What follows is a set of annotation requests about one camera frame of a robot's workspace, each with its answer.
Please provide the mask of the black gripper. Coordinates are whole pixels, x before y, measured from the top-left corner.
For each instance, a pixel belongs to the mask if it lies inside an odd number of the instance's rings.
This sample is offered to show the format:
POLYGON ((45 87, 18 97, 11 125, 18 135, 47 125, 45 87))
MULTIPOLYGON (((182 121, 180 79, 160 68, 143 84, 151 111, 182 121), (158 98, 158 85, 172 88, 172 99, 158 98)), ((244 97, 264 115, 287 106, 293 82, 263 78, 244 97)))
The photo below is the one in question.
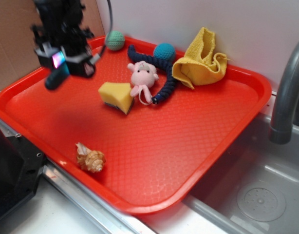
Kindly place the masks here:
POLYGON ((31 27, 40 65, 57 69, 66 61, 71 75, 91 78, 95 65, 90 63, 93 56, 87 54, 87 38, 93 33, 89 28, 80 28, 85 6, 79 0, 35 0, 34 4, 42 22, 41 26, 31 27))

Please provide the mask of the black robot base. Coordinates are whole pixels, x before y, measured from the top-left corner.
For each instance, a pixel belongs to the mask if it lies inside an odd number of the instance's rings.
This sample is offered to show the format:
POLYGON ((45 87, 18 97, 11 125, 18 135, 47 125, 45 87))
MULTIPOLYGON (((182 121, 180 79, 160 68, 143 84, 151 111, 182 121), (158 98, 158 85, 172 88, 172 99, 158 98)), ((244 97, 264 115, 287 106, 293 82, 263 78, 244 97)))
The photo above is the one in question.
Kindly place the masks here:
POLYGON ((45 160, 27 138, 0 129, 0 221, 35 196, 45 160))

